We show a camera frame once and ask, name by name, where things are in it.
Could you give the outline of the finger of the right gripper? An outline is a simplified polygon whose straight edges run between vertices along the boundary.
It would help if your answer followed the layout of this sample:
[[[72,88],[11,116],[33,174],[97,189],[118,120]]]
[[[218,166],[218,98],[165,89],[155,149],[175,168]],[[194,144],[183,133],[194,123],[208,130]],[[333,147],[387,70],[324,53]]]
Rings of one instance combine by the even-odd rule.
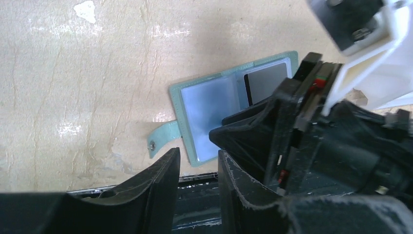
[[[281,101],[267,98],[264,101],[223,119],[223,129],[274,129]]]
[[[235,122],[209,132],[209,139],[226,151],[238,165],[262,184],[270,158],[275,123]]]

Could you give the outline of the grey card black stripe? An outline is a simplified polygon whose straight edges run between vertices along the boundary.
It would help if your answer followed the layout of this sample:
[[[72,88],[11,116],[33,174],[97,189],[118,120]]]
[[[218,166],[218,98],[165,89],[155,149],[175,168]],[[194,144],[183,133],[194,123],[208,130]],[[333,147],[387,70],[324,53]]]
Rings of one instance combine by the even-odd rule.
[[[273,62],[255,67],[244,75],[248,105],[269,97],[284,78],[289,77],[287,62]]]

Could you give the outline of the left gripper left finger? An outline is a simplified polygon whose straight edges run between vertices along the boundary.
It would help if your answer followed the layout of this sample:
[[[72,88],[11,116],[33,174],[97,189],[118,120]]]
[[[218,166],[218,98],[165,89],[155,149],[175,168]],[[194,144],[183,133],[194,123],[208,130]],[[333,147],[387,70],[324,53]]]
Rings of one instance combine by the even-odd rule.
[[[69,193],[2,193],[3,234],[168,234],[178,192],[180,150],[98,197]]]

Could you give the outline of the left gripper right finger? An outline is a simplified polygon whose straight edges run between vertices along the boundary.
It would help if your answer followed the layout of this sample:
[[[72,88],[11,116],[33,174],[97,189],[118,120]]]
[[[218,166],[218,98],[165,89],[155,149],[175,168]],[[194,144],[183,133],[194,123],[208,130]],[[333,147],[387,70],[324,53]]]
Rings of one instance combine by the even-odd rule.
[[[218,183],[225,234],[410,234],[413,214],[380,195],[280,196],[224,150]]]

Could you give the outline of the teal card holder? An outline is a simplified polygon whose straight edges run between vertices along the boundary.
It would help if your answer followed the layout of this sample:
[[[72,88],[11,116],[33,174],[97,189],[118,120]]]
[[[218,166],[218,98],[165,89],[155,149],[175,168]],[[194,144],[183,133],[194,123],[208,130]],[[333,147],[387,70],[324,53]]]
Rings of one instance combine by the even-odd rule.
[[[147,136],[149,157],[154,158],[168,142],[182,138],[192,167],[214,160],[218,147],[209,140],[209,132],[222,120],[248,107],[244,75],[255,67],[273,62],[287,62],[289,77],[298,70],[299,56],[287,51],[248,62],[212,75],[173,84],[170,98],[176,115]]]

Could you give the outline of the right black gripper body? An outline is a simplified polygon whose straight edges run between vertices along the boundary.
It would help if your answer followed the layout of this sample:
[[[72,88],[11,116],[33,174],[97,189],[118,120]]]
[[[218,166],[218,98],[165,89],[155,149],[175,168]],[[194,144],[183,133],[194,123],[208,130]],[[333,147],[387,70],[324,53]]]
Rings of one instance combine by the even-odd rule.
[[[327,179],[346,192],[412,197],[411,112],[379,115],[341,100],[323,114],[341,68],[311,52],[268,100],[275,126],[265,184],[293,194]]]

